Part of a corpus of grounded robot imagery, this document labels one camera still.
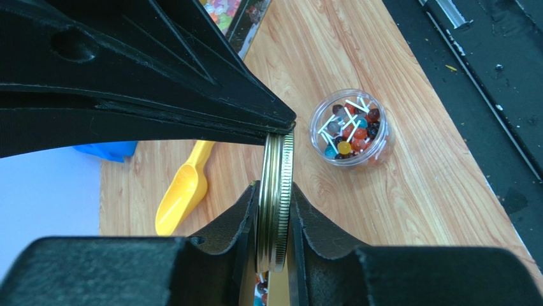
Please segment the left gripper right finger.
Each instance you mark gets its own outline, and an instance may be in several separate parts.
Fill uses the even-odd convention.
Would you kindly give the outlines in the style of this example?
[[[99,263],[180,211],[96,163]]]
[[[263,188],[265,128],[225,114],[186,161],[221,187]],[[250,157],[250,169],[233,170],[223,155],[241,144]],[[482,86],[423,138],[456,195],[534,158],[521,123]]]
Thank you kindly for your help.
[[[368,305],[357,250],[367,244],[315,208],[293,185],[288,242],[291,305]]]

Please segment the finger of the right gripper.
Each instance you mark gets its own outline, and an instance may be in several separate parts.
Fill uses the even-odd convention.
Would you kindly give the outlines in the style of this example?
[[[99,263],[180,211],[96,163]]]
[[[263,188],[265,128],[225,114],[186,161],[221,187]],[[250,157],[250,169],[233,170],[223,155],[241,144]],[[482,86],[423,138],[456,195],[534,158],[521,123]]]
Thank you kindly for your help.
[[[263,145],[293,130],[293,111],[259,103],[219,105],[219,116],[187,115],[107,99],[37,92],[1,93],[1,157],[91,143],[210,140]]]
[[[1,90],[122,101],[250,132],[296,114],[198,1],[2,1]]]

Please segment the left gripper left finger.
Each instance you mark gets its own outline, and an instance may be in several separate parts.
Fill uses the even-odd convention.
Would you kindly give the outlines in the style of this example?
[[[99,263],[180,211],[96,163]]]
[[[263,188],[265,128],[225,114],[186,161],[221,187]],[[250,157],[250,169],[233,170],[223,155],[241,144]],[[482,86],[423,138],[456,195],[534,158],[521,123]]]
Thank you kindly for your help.
[[[211,223],[184,239],[178,251],[179,305],[252,305],[255,226],[260,183]]]

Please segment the yellow plastic scoop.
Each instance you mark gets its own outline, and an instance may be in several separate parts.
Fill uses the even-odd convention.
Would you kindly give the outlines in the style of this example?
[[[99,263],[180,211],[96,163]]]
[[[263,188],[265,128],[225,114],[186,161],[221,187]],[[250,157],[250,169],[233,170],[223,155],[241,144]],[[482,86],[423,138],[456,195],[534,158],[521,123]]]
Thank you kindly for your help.
[[[159,236],[170,236],[202,201],[208,191],[205,165],[215,143],[198,140],[187,161],[176,172],[165,192],[155,218]]]

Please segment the white jar lid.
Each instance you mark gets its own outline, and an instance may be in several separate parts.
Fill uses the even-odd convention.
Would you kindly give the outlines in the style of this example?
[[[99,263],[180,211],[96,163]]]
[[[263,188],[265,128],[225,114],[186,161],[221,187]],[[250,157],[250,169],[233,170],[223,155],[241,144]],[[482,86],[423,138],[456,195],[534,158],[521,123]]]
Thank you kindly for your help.
[[[256,271],[281,272],[287,254],[294,172],[294,133],[269,134],[263,156],[256,225]]]

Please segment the clear glass jar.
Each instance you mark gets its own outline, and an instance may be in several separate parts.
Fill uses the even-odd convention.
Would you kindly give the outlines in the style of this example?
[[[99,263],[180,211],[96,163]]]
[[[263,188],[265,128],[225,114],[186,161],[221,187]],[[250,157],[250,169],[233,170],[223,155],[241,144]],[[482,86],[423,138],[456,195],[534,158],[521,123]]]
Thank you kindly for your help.
[[[324,98],[312,114],[308,135],[318,156],[343,168],[381,166],[395,145],[386,109],[359,89],[342,89]]]

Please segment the gold tin of lollipops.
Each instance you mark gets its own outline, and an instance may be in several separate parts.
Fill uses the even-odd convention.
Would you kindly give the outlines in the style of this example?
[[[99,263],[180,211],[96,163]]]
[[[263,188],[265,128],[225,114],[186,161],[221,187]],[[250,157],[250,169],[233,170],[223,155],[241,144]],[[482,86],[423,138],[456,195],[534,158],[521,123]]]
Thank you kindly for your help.
[[[256,276],[254,306],[290,305],[288,272],[262,272]]]

